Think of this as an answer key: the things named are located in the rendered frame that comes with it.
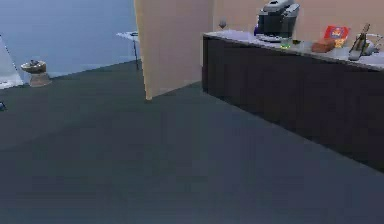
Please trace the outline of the red cereal box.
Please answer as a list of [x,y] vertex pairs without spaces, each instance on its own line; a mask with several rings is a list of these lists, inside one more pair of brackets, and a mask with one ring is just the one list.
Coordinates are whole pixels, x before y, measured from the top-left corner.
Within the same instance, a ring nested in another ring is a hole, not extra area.
[[335,41],[336,48],[342,48],[348,38],[350,29],[345,26],[329,25],[324,33],[325,39],[332,39]]

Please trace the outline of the white table with black legs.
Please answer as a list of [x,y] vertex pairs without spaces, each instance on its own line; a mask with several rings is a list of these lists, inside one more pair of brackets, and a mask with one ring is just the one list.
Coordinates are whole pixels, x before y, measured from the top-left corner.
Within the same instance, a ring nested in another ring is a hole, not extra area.
[[138,61],[139,61],[139,57],[138,57],[139,37],[138,37],[138,32],[137,31],[119,32],[119,33],[117,33],[117,36],[125,38],[127,40],[130,40],[133,43],[136,69],[139,69],[139,63],[138,63]]

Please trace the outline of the brown bread loaf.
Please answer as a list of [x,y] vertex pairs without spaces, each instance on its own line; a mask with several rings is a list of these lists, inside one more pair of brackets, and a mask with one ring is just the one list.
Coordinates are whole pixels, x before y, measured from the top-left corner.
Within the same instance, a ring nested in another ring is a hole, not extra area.
[[335,41],[332,39],[321,39],[313,43],[311,51],[316,53],[326,53],[335,48]]

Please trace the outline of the black grey coffee machine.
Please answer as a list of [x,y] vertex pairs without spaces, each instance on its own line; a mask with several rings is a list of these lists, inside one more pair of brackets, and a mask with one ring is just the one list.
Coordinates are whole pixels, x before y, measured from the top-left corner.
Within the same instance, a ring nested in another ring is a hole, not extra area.
[[265,42],[291,38],[299,10],[295,0],[270,0],[259,11],[255,36]]

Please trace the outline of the dark green wine bottle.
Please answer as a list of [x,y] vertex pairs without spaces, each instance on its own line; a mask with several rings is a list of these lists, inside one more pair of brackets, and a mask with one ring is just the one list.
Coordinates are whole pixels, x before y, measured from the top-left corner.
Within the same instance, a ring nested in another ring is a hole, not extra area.
[[363,55],[363,52],[366,46],[366,35],[369,28],[370,28],[370,24],[366,23],[361,33],[357,36],[355,42],[353,43],[353,46],[349,51],[348,59],[350,61],[358,61],[360,57]]

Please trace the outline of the dark kitchen counter cabinet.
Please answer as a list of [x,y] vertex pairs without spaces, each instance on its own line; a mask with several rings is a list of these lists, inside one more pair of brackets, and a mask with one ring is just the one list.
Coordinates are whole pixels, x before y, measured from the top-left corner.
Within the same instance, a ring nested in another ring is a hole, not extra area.
[[384,71],[205,34],[202,88],[384,173]]

